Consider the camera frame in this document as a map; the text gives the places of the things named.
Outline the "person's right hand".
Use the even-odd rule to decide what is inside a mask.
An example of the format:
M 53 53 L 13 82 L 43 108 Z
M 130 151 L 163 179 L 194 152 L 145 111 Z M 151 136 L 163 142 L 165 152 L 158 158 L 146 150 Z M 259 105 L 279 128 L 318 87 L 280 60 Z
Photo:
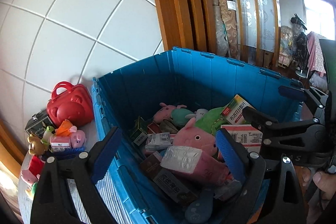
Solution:
M 324 200 L 331 200 L 336 190 L 336 175 L 328 174 L 322 171 L 316 172 L 314 175 L 308 168 L 301 167 L 301 176 L 303 179 L 302 186 L 306 187 L 310 180 L 313 180 L 319 190 L 322 191 Z

